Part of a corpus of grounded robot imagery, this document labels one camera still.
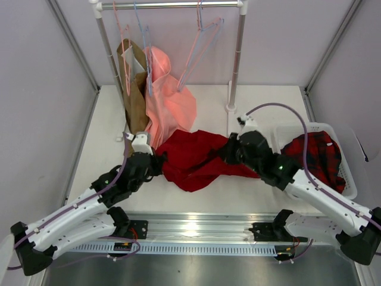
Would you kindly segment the brown garment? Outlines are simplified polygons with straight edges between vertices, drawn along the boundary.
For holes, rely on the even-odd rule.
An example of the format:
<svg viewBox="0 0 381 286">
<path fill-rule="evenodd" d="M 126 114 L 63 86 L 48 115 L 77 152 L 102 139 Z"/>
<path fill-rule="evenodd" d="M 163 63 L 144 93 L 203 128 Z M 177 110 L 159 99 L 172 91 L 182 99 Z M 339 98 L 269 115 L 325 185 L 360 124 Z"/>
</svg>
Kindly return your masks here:
<svg viewBox="0 0 381 286">
<path fill-rule="evenodd" d="M 131 47 L 127 51 L 127 63 L 130 64 L 131 67 L 131 85 L 129 96 L 126 94 L 123 59 L 121 57 L 121 44 L 117 48 L 117 58 L 122 84 L 126 122 L 130 133 L 136 134 L 138 132 L 143 132 L 149 122 L 149 118 L 146 115 L 145 101 L 146 80 L 148 73 L 146 68 L 145 53 L 133 41 L 130 42 Z"/>
</svg>

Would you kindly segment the white laundry basket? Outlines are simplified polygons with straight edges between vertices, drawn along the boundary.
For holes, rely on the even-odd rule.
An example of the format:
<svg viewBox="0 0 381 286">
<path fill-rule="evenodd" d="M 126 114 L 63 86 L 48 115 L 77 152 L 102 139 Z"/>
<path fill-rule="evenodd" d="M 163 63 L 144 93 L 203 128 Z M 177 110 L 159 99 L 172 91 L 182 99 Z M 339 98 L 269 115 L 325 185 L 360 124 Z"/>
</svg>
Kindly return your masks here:
<svg viewBox="0 0 381 286">
<path fill-rule="evenodd" d="M 342 192 L 342 195 L 350 200 L 353 200 L 357 196 L 357 187 L 351 175 L 347 160 L 343 153 L 342 147 L 339 144 L 338 137 L 335 134 L 333 128 L 326 123 L 307 123 L 307 132 L 321 132 L 325 131 L 329 136 L 337 143 L 342 156 L 342 163 L 339 167 L 339 176 L 346 181 L 346 187 Z M 290 143 L 294 138 L 304 134 L 304 129 L 300 123 L 284 123 L 273 128 L 273 148 L 276 152 L 281 153 L 281 149 Z"/>
</svg>

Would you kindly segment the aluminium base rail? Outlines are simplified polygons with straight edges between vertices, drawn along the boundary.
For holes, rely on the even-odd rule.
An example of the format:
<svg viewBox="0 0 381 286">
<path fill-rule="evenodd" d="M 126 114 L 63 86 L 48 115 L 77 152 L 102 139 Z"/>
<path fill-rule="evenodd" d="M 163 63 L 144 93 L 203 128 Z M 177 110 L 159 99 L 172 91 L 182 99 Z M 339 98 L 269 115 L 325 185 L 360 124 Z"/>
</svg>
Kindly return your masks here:
<svg viewBox="0 0 381 286">
<path fill-rule="evenodd" d="M 212 214 L 127 212 L 141 241 L 158 243 L 285 243 L 293 236 L 335 244 L 336 235 L 361 233 L 368 222 L 345 211 L 326 216 L 317 213 Z"/>
</svg>

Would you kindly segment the salmon pink garment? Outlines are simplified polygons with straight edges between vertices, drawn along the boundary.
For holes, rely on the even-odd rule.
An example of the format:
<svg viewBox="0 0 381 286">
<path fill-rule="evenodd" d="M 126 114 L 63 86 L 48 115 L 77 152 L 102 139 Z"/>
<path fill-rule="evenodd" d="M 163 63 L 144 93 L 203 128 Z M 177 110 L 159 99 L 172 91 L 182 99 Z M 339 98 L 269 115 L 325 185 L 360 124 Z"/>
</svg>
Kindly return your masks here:
<svg viewBox="0 0 381 286">
<path fill-rule="evenodd" d="M 150 134 L 152 147 L 157 149 L 176 130 L 190 131 L 196 118 L 196 98 L 188 88 L 177 89 L 179 81 L 171 75 L 168 55 L 153 46 L 152 92 L 146 95 L 145 129 Z"/>
</svg>

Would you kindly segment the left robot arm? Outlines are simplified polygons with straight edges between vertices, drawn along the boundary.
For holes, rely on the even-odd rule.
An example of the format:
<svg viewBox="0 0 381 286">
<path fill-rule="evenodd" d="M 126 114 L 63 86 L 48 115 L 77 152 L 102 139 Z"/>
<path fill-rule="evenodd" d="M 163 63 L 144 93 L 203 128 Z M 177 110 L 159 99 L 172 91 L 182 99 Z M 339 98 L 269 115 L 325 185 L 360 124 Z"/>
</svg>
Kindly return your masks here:
<svg viewBox="0 0 381 286">
<path fill-rule="evenodd" d="M 132 238 L 130 219 L 118 203 L 162 174 L 166 155 L 135 152 L 91 183 L 72 203 L 30 224 L 11 227 L 14 250 L 25 276 L 52 264 L 65 252 L 98 238 Z"/>
</svg>

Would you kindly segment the red plaid shirt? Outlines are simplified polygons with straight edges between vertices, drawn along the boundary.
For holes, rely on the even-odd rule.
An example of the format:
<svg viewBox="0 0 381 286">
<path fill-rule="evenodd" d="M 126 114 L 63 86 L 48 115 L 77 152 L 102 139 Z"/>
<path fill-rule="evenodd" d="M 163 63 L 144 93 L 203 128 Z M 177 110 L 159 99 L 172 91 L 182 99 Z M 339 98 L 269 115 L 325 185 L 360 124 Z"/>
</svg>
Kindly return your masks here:
<svg viewBox="0 0 381 286">
<path fill-rule="evenodd" d="M 304 134 L 294 138 L 281 149 L 281 154 L 294 158 L 303 165 Z M 338 193 L 346 187 L 346 181 L 339 176 L 342 163 L 337 143 L 325 131 L 308 132 L 307 167 L 312 175 Z"/>
</svg>

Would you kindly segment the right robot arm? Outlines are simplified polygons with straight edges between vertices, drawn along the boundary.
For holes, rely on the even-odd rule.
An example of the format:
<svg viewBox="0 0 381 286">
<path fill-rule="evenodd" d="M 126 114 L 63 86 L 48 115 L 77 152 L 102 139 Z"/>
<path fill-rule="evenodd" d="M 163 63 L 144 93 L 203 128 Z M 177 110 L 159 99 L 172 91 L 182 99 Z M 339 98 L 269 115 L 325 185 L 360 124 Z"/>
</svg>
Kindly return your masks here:
<svg viewBox="0 0 381 286">
<path fill-rule="evenodd" d="M 294 195 L 327 216 L 304 217 L 282 210 L 273 221 L 272 234 L 278 240 L 302 236 L 329 242 L 347 258 L 370 265 L 380 246 L 380 208 L 357 204 L 311 176 L 294 159 L 275 153 L 258 131 L 231 133 L 219 156 L 229 165 L 242 164 L 267 185 Z"/>
</svg>

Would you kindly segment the red skirt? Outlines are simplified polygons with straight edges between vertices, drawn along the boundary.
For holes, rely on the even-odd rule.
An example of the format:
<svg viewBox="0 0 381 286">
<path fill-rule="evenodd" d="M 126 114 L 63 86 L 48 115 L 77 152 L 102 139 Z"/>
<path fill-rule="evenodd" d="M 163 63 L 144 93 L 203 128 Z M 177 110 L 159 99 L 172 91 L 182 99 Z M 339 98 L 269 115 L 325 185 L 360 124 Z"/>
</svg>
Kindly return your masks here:
<svg viewBox="0 0 381 286">
<path fill-rule="evenodd" d="M 225 136 L 203 130 L 176 130 L 156 154 L 165 157 L 162 172 L 166 180 L 186 192 L 199 191 L 221 175 L 257 179 L 246 166 L 224 162 L 220 155 L 227 142 Z"/>
</svg>

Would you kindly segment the metal clothes rack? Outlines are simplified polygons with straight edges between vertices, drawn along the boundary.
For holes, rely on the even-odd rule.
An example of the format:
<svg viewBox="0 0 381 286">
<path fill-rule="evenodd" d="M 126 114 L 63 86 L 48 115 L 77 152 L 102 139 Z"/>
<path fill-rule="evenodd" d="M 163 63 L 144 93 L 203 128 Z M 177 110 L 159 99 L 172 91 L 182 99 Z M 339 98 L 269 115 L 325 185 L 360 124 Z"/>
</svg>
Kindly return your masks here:
<svg viewBox="0 0 381 286">
<path fill-rule="evenodd" d="M 238 86 L 239 66 L 241 61 L 243 32 L 245 28 L 245 18 L 248 10 L 248 1 L 186 1 L 186 2 L 144 2 L 144 3 L 132 3 L 125 2 L 119 4 L 103 3 L 101 1 L 90 1 L 92 11 L 96 18 L 99 33 L 105 48 L 105 52 L 108 58 L 109 66 L 113 75 L 114 84 L 116 85 L 117 92 L 120 97 L 123 96 L 123 86 L 117 70 L 111 45 L 108 40 L 107 32 L 105 30 L 104 22 L 102 19 L 102 12 L 108 10 L 133 10 L 140 8 L 142 10 L 153 9 L 170 9 L 170 8 L 202 8 L 202 7 L 236 7 L 239 9 L 239 23 L 238 32 L 236 38 L 235 56 L 232 71 L 232 79 L 228 83 L 227 89 L 227 104 L 226 110 L 226 133 L 234 131 L 235 127 L 235 114 L 237 112 L 236 106 L 236 90 Z"/>
</svg>

